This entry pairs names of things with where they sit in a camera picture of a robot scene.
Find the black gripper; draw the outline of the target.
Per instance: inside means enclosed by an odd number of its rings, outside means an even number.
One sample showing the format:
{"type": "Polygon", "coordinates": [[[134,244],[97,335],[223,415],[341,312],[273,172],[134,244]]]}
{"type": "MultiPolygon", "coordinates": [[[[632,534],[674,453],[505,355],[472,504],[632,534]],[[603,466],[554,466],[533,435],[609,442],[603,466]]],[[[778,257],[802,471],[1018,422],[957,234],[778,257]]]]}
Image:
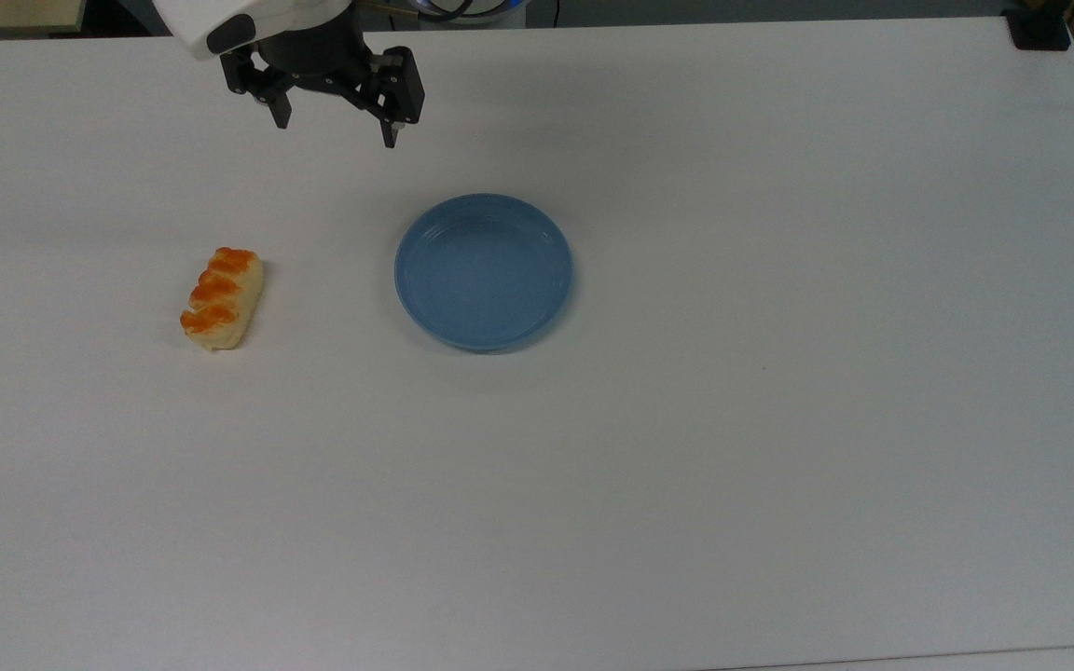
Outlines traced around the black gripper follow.
{"type": "Polygon", "coordinates": [[[227,88],[252,94],[271,112],[277,128],[286,129],[293,114],[287,92],[294,77],[320,77],[350,85],[357,110],[379,121],[384,147],[396,147],[406,123],[419,123],[425,89],[407,47],[371,52],[355,13],[342,13],[308,29],[285,31],[257,42],[257,52],[268,68],[255,64],[252,44],[223,52],[220,63],[227,88]]]}

